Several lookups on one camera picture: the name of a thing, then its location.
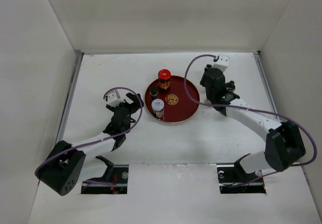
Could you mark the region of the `white-lid low jar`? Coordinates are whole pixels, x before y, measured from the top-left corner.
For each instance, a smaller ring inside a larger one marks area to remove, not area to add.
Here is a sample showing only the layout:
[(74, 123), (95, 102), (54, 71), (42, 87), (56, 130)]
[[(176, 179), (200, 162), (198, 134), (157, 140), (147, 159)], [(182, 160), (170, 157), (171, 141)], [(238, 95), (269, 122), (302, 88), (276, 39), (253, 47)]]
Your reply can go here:
[(162, 118), (164, 116), (165, 103), (162, 99), (153, 100), (151, 107), (156, 118)]

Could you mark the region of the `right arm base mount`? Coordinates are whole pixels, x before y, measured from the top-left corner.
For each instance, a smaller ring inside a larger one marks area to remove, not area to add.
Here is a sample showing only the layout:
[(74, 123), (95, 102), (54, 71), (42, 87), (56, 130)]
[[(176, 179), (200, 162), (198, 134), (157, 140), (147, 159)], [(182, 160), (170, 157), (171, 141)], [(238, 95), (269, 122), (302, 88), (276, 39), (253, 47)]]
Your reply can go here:
[(264, 180), (258, 179), (262, 171), (247, 174), (234, 163), (217, 164), (216, 169), (221, 194), (266, 194)]

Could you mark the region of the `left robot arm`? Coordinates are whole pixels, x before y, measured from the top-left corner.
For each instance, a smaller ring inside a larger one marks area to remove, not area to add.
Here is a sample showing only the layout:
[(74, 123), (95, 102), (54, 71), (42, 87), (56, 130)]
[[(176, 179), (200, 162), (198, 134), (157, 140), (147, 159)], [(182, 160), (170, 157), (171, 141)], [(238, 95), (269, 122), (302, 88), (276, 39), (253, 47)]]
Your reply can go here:
[(113, 113), (110, 123), (99, 135), (78, 143), (61, 140), (56, 143), (46, 160), (35, 170), (37, 179), (60, 196), (67, 195), (76, 185), (86, 157), (94, 151), (112, 152), (126, 140), (126, 134), (137, 124), (132, 115), (144, 106), (140, 94), (129, 90), (122, 100), (118, 89), (104, 95), (106, 107)]

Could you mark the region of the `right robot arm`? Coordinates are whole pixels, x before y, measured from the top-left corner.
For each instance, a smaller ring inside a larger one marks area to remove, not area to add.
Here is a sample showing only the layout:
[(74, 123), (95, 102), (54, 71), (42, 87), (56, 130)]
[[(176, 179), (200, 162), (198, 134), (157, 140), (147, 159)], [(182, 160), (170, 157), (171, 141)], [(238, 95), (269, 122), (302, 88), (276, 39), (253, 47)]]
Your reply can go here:
[(214, 109), (242, 123), (265, 142), (263, 151), (247, 154), (234, 162), (233, 175), (238, 181), (246, 181), (259, 170), (283, 172), (306, 154), (298, 126), (252, 112), (248, 104), (233, 92), (234, 87), (227, 85), (220, 69), (208, 64), (200, 84)]

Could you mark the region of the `red-lid chili sauce jar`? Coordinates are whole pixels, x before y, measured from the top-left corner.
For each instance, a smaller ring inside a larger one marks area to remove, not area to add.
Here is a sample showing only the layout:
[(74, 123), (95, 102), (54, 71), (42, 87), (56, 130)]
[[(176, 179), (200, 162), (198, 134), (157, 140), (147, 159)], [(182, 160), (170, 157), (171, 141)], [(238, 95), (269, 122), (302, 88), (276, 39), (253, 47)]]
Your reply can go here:
[(159, 87), (163, 90), (168, 90), (171, 84), (171, 72), (168, 69), (161, 69), (158, 72)]

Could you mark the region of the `small black-cap spice bottle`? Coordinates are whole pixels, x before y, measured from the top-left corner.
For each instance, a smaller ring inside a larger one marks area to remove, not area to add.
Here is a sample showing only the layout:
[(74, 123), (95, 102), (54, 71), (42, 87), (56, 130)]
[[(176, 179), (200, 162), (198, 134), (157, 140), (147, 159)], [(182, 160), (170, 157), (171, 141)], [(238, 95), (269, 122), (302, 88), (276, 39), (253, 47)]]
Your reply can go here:
[(157, 99), (158, 98), (158, 87), (156, 87), (156, 86), (151, 87), (149, 89), (149, 93), (150, 93), (152, 100)]

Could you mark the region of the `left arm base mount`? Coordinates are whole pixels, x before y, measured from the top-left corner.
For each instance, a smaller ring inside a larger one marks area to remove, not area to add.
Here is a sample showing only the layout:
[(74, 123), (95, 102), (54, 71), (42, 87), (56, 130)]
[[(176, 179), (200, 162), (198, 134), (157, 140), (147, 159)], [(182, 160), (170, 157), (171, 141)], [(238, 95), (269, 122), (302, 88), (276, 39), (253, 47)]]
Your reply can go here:
[(96, 159), (106, 165), (100, 177), (93, 177), (82, 182), (81, 194), (127, 194), (129, 165), (115, 165), (103, 156)]

